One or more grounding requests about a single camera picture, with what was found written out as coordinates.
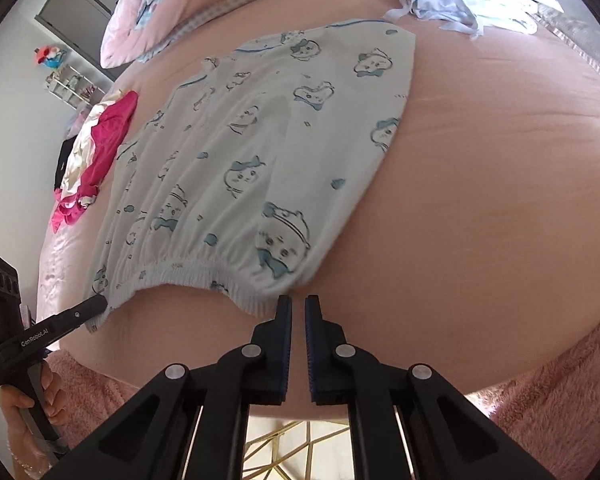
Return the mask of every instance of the white clothing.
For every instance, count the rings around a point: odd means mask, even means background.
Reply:
[[[414,43],[350,20],[205,60],[119,148],[85,291],[109,307],[88,328],[163,283],[261,315],[311,280],[391,145]]]
[[[421,20],[446,20],[440,28],[483,35],[485,26],[508,28],[524,34],[535,34],[538,24],[531,13],[538,12],[533,0],[399,0],[401,9],[392,9],[385,18],[395,21],[412,12]]]

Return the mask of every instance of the gold metal frame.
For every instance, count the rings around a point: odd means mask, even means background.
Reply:
[[[271,444],[271,460],[269,463],[259,465],[256,467],[249,467],[249,468],[243,467],[242,480],[253,480],[257,476],[260,476],[262,474],[264,474],[264,478],[262,480],[269,480],[269,476],[271,475],[272,471],[275,471],[283,480],[298,480],[298,479],[293,479],[293,478],[291,478],[291,476],[289,476],[289,474],[284,469],[284,465],[285,465],[286,460],[290,459],[291,457],[294,457],[295,455],[297,455],[298,453],[303,451],[305,448],[307,450],[307,453],[306,453],[306,463],[305,463],[305,467],[304,467],[304,480],[311,480],[311,468],[312,468],[312,461],[314,458],[314,446],[316,444],[318,444],[319,442],[324,442],[325,440],[328,440],[330,438],[333,438],[335,436],[338,436],[340,434],[343,434],[343,433],[346,433],[347,431],[349,431],[349,423],[348,422],[344,422],[344,421],[340,421],[340,420],[334,420],[332,422],[334,424],[339,424],[344,427],[341,430],[333,431],[332,433],[326,434],[319,438],[312,438],[311,437],[312,422],[310,420],[295,420],[293,422],[289,422],[289,423],[285,424],[284,426],[282,426],[282,428],[270,431],[269,433],[264,434],[263,436],[255,438],[253,440],[250,440],[244,446],[244,457],[242,460],[243,464],[248,459],[250,459],[254,455],[256,455],[256,453],[258,453],[259,451],[264,449],[264,447],[266,447],[267,444]],[[297,446],[295,449],[286,453],[285,455],[280,456],[280,438],[285,433],[289,432],[290,430],[292,430],[296,426],[299,426],[300,424],[306,425],[306,436],[305,436],[304,442],[300,446]],[[256,446],[256,444],[258,444],[258,446],[253,451],[250,452],[251,447]]]

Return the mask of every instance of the pink pillow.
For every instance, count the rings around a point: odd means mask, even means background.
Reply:
[[[100,63],[112,68],[133,61],[162,41],[179,23],[215,0],[161,0],[149,22],[137,28],[145,0],[119,0],[107,25]]]

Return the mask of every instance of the bed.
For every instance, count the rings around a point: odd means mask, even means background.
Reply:
[[[127,140],[209,56],[284,30],[378,19],[396,0],[257,0],[203,25],[116,82],[138,92]],[[311,405],[302,304],[382,362],[433,365],[464,392],[555,358],[600,322],[600,78],[554,34],[491,28],[478,41],[412,16],[411,91],[391,150],[314,280],[292,291],[283,418]],[[112,175],[79,223],[49,230],[39,316],[83,299]],[[141,386],[165,365],[199,367],[243,344],[259,320],[210,290],[138,292],[96,333],[61,341],[81,364]]]

